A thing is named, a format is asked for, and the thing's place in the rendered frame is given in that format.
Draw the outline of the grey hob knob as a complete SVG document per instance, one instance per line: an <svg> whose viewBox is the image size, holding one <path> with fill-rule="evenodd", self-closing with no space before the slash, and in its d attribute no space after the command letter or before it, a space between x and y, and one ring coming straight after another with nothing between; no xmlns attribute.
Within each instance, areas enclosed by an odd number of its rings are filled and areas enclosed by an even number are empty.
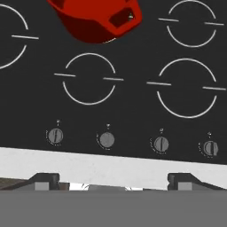
<svg viewBox="0 0 227 227"><path fill-rule="evenodd" d="M99 142L104 148L110 148L114 144L114 135L110 132L105 132L100 136Z"/></svg>
<svg viewBox="0 0 227 227"><path fill-rule="evenodd" d="M165 137L157 137L154 140L154 149L159 153L164 153L168 150L169 142Z"/></svg>
<svg viewBox="0 0 227 227"><path fill-rule="evenodd" d="M48 140L51 144L59 144L63 140L63 131L58 128L51 129L48 133Z"/></svg>
<svg viewBox="0 0 227 227"><path fill-rule="evenodd" d="M215 157L218 154L218 144L215 141L207 141L203 145L203 152L208 157Z"/></svg>

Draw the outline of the red pot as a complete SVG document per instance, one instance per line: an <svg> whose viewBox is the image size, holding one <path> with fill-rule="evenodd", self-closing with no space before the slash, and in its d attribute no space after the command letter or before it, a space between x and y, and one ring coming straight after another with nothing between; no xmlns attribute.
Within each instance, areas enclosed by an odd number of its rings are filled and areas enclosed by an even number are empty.
<svg viewBox="0 0 227 227"><path fill-rule="evenodd" d="M46 0L74 38L105 43L121 37L142 21L138 0Z"/></svg>

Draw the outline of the black glass hob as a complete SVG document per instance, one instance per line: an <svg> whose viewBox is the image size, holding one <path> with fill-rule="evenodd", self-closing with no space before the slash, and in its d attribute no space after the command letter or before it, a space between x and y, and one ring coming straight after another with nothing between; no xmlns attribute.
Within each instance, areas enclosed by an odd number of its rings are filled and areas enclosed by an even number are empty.
<svg viewBox="0 0 227 227"><path fill-rule="evenodd" d="M227 166L227 0L138 3L138 27L93 44L46 0L0 0L0 147Z"/></svg>

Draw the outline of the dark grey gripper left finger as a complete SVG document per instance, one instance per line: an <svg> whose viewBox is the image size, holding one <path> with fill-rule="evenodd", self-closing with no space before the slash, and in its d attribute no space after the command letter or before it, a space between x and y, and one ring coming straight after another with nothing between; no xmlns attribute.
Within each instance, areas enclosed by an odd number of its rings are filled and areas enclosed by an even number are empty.
<svg viewBox="0 0 227 227"><path fill-rule="evenodd" d="M59 174L37 173L26 182L15 185L20 191L51 191L59 189Z"/></svg>

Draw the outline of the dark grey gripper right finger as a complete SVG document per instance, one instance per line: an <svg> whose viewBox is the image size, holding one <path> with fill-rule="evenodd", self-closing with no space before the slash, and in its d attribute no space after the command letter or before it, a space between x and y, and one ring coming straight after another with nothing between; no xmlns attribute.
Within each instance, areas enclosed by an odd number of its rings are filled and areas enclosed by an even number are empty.
<svg viewBox="0 0 227 227"><path fill-rule="evenodd" d="M190 173L169 173L168 190L175 191L199 191L215 190L212 184L203 183Z"/></svg>

